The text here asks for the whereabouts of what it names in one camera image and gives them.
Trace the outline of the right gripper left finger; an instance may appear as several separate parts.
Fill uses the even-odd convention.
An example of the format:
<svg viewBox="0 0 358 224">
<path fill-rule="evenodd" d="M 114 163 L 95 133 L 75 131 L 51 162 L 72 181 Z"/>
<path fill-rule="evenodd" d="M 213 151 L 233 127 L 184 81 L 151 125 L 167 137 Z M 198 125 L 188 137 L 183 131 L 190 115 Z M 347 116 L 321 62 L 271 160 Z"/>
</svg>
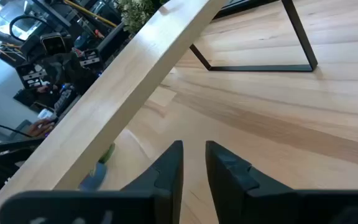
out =
<svg viewBox="0 0 358 224">
<path fill-rule="evenodd" d="M 1 206 L 0 224 L 179 224 L 183 154 L 174 141 L 121 190 L 16 194 Z"/>
</svg>

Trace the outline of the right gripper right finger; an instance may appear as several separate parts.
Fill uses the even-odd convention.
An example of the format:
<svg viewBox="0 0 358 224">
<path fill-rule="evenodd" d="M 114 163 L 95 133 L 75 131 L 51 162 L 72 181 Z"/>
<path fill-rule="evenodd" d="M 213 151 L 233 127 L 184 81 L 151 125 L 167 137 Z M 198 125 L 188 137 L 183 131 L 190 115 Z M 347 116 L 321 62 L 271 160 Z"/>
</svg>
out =
<svg viewBox="0 0 358 224">
<path fill-rule="evenodd" d="M 295 190 L 214 141 L 206 168 L 219 224 L 358 224 L 358 190 Z"/>
</svg>

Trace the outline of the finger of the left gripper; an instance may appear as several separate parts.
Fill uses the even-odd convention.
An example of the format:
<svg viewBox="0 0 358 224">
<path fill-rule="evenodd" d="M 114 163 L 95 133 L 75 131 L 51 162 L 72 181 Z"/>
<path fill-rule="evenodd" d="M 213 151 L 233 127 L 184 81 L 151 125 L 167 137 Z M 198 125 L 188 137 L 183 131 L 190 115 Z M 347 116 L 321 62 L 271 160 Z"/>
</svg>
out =
<svg viewBox="0 0 358 224">
<path fill-rule="evenodd" d="M 25 63 L 16 67 L 16 72 L 26 89 L 38 88 L 42 85 L 47 72 L 40 65 Z"/>
<path fill-rule="evenodd" d="M 79 56 L 80 65 L 82 67 L 89 67 L 91 65 L 96 65 L 97 63 L 101 63 L 101 57 L 98 49 L 90 49 L 85 50 Z"/>
</svg>

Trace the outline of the green blue peas can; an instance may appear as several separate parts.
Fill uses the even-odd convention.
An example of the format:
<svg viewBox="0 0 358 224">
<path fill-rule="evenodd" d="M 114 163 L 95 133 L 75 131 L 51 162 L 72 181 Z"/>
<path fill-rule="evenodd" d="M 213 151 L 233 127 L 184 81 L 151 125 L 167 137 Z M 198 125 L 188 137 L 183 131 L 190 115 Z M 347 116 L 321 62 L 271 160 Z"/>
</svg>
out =
<svg viewBox="0 0 358 224">
<path fill-rule="evenodd" d="M 115 150 L 115 144 L 112 143 L 109 149 L 99 158 L 95 166 L 91 169 L 88 175 L 80 183 L 80 185 L 78 186 L 79 190 L 95 191 L 100 188 L 108 170 L 106 163 L 112 156 L 114 150 Z"/>
</svg>

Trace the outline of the black keyboard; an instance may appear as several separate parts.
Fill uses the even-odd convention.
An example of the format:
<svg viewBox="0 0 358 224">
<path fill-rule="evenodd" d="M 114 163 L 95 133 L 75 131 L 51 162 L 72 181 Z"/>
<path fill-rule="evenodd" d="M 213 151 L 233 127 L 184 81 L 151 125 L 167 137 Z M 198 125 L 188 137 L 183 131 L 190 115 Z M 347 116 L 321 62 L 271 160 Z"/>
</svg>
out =
<svg viewBox="0 0 358 224">
<path fill-rule="evenodd" d="M 64 89 L 57 102 L 54 104 L 54 112 L 56 116 L 60 116 L 74 101 L 77 94 L 73 89 Z"/>
</svg>

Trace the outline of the artificial plant in slatted pot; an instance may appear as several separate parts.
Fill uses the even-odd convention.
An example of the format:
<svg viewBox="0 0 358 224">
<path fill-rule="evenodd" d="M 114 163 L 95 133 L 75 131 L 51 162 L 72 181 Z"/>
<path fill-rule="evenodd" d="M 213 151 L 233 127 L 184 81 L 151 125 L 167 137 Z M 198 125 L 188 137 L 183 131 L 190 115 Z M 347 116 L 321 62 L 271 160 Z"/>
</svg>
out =
<svg viewBox="0 0 358 224">
<path fill-rule="evenodd" d="M 169 0 L 115 0 L 124 30 L 135 36 L 154 13 Z"/>
</svg>

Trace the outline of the wooden shelf with black frame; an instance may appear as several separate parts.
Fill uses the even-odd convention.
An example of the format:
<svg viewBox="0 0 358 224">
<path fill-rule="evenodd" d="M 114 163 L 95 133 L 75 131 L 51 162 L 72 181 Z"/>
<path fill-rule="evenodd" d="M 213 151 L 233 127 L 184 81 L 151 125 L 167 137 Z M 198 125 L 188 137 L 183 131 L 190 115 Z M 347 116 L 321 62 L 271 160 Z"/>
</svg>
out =
<svg viewBox="0 0 358 224">
<path fill-rule="evenodd" d="M 75 190 L 199 37 L 224 0 L 170 0 L 0 190 Z"/>
</svg>

